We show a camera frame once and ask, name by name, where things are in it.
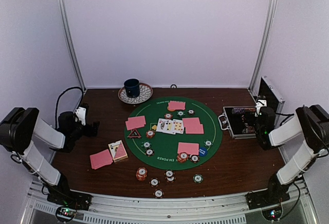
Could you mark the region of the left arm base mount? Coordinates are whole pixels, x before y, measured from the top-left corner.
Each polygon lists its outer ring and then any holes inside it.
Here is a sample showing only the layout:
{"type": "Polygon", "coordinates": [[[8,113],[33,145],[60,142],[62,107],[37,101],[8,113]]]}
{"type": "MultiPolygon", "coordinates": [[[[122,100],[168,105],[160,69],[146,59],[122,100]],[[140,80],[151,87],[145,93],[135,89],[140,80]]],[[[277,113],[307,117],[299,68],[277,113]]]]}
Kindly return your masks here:
{"type": "Polygon", "coordinates": [[[70,197],[66,197],[59,193],[49,193],[47,196],[47,201],[75,210],[88,211],[91,200],[92,195],[79,192],[73,192],[70,197]]]}

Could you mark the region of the red-backed card deck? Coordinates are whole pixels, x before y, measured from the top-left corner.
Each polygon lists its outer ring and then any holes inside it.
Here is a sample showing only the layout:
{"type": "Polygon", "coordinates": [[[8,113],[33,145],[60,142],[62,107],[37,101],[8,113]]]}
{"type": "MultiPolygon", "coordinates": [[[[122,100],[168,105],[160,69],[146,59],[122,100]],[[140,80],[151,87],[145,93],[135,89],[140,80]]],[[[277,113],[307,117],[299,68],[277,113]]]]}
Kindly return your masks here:
{"type": "Polygon", "coordinates": [[[96,170],[113,163],[113,158],[108,149],[89,156],[92,169],[96,170]]]}

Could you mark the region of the hundred chips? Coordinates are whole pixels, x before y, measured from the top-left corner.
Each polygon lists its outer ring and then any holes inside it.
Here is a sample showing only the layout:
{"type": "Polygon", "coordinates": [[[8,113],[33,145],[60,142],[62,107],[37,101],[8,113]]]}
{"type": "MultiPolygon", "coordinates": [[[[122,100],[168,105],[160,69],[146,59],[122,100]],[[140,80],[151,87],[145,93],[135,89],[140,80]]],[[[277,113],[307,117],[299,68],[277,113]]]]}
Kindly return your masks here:
{"type": "Polygon", "coordinates": [[[189,109],[189,110],[188,110],[188,114],[189,114],[189,115],[194,115],[194,114],[195,114],[195,111],[194,111],[193,109],[189,109]]]}
{"type": "Polygon", "coordinates": [[[198,163],[200,161],[199,155],[190,155],[189,160],[193,163],[198,163]]]}

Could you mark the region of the green twenty chips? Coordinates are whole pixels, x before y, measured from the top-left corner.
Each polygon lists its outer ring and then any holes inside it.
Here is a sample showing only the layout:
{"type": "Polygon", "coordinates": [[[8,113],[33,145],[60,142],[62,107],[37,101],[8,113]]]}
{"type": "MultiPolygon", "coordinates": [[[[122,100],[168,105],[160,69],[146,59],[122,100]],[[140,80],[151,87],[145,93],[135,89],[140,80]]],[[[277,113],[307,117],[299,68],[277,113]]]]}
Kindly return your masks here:
{"type": "Polygon", "coordinates": [[[179,117],[184,117],[184,116],[185,116],[185,112],[184,112],[183,110],[179,110],[179,111],[177,112],[177,115],[178,115],[179,117]]]}

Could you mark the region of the red five chips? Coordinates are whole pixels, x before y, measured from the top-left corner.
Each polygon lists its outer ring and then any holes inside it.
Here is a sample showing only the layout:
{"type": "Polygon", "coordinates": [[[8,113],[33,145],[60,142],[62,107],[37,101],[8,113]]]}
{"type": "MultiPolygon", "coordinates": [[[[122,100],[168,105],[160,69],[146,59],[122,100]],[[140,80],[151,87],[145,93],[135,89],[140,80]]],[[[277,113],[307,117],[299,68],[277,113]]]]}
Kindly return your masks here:
{"type": "Polygon", "coordinates": [[[189,159],[189,155],[188,155],[187,153],[185,153],[185,152],[179,153],[179,154],[177,155],[177,161],[178,161],[179,163],[184,163],[184,162],[186,162],[188,159],[189,159]]]}
{"type": "Polygon", "coordinates": [[[165,114],[165,115],[164,115],[164,117],[165,117],[166,119],[169,119],[169,120],[171,120],[171,119],[172,119],[172,117],[173,117],[173,115],[172,115],[172,114],[170,114],[170,113],[167,113],[167,114],[165,114]]]}
{"type": "Polygon", "coordinates": [[[155,136],[155,132],[153,130],[149,130],[146,132],[147,138],[153,138],[155,136]]]}

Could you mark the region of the hundred chip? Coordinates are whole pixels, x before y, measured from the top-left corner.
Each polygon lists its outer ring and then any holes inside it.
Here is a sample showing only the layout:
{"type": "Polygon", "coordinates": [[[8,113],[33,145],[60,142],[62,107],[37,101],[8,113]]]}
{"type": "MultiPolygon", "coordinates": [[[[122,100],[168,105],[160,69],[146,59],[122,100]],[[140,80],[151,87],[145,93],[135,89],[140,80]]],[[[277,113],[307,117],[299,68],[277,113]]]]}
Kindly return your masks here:
{"type": "Polygon", "coordinates": [[[166,181],[167,181],[167,182],[174,182],[175,179],[176,179],[175,176],[166,177],[166,181]]]}
{"type": "Polygon", "coordinates": [[[161,189],[156,189],[153,195],[155,198],[163,198],[164,193],[161,189]]]}
{"type": "Polygon", "coordinates": [[[145,154],[148,156],[148,157],[151,157],[154,155],[154,150],[149,148],[146,150],[145,154]]]}
{"type": "Polygon", "coordinates": [[[156,187],[156,186],[158,186],[158,185],[159,185],[159,180],[158,180],[157,178],[152,178],[152,179],[150,180],[150,185],[151,185],[152,187],[156,187]]]}
{"type": "Polygon", "coordinates": [[[164,174],[167,178],[171,178],[174,176],[174,172],[172,170],[166,170],[164,174]]]}

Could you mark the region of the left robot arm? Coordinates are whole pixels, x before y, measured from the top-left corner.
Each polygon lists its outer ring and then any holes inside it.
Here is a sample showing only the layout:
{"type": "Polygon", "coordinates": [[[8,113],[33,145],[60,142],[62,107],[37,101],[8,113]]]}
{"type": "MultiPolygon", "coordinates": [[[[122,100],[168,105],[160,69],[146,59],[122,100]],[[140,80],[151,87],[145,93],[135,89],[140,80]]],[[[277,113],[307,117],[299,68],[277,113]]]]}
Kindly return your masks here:
{"type": "Polygon", "coordinates": [[[67,178],[44,158],[34,143],[38,139],[50,149],[70,153],[83,136],[95,137],[100,123],[87,124],[87,108],[60,114],[60,126],[55,129],[39,116],[37,108],[13,108],[1,121],[1,145],[11,153],[16,163],[22,163],[45,183],[50,193],[62,205],[74,201],[67,178]]]}

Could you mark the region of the red five chip stack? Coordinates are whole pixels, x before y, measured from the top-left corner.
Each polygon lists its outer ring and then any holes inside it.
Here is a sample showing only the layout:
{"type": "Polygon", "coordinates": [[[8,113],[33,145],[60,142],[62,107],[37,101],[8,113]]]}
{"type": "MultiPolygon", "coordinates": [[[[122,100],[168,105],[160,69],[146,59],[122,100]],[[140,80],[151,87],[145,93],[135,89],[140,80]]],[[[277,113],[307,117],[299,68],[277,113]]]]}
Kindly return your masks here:
{"type": "Polygon", "coordinates": [[[136,171],[136,178],[138,181],[144,181],[147,178],[148,171],[144,167],[140,167],[136,171]]]}

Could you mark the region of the green twenty chip stack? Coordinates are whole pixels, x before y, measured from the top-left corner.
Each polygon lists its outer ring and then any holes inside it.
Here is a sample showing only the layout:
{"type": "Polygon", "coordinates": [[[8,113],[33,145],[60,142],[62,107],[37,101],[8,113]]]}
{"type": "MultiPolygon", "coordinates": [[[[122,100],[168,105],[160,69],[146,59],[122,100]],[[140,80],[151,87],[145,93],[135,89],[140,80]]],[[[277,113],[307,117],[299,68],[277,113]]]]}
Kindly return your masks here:
{"type": "Polygon", "coordinates": [[[201,174],[195,174],[195,175],[193,176],[193,181],[194,181],[195,183],[202,183],[203,180],[204,180],[204,178],[203,178],[203,176],[202,176],[201,174]]]}

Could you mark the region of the four of spades card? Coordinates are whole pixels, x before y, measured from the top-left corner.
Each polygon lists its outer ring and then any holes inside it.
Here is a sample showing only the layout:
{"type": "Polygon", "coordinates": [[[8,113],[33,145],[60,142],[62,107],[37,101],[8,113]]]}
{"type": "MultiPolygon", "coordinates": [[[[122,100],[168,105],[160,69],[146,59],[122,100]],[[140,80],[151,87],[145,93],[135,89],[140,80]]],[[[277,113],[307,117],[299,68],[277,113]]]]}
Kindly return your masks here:
{"type": "Polygon", "coordinates": [[[175,134],[173,120],[165,120],[163,132],[166,134],[175,134]]]}

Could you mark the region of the dealt red-backed card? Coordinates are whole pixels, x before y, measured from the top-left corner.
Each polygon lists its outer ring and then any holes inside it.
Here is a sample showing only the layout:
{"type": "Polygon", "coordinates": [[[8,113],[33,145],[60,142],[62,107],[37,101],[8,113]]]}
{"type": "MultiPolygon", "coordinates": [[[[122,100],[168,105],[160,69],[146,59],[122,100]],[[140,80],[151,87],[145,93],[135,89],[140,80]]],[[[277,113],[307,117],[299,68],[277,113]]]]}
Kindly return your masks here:
{"type": "Polygon", "coordinates": [[[135,128],[142,128],[145,126],[145,122],[128,120],[125,122],[127,130],[133,130],[135,128]]]}

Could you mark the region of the blue small blind button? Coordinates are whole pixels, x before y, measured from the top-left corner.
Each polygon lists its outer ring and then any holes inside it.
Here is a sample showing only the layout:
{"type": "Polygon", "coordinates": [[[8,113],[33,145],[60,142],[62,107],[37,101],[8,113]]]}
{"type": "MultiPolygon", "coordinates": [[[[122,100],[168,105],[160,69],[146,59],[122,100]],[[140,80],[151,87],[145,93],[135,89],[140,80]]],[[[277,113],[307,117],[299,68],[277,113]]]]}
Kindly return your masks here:
{"type": "Polygon", "coordinates": [[[199,148],[199,156],[200,157],[205,157],[208,154],[208,150],[205,147],[200,147],[199,148]]]}

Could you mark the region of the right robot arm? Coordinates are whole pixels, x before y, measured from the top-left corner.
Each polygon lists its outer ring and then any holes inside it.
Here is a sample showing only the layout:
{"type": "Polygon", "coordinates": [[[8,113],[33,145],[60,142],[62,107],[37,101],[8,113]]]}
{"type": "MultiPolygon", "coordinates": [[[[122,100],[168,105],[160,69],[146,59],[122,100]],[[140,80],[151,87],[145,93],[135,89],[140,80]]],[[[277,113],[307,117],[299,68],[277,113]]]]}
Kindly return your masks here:
{"type": "Polygon", "coordinates": [[[255,134],[264,150],[287,147],[290,142],[299,145],[289,161],[274,173],[264,192],[268,204],[276,203],[289,186],[307,171],[318,158],[328,156],[328,112],[319,104],[301,106],[295,114],[275,128],[275,111],[261,107],[255,121],[255,134]]]}

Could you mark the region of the queen of hearts card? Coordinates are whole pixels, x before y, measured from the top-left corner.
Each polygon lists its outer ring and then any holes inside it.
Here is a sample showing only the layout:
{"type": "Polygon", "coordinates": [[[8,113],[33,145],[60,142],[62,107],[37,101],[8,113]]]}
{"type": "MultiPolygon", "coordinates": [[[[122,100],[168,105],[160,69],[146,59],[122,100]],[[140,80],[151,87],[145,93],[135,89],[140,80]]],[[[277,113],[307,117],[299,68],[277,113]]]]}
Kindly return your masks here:
{"type": "Polygon", "coordinates": [[[168,119],[162,119],[162,118],[160,118],[158,120],[158,123],[157,123],[157,129],[156,129],[156,131],[157,132],[162,132],[162,133],[168,132],[168,130],[167,130],[168,122],[169,122],[168,119]]]}

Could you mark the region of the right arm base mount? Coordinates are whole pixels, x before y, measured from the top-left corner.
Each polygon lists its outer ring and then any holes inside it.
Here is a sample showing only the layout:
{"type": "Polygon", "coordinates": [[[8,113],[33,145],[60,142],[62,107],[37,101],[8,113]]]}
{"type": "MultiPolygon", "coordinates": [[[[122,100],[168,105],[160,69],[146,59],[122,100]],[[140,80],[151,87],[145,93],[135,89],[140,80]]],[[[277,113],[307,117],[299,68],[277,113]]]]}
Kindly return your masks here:
{"type": "Polygon", "coordinates": [[[267,191],[249,192],[245,195],[250,210],[264,208],[290,200],[290,196],[284,193],[282,196],[270,197],[267,191]]]}

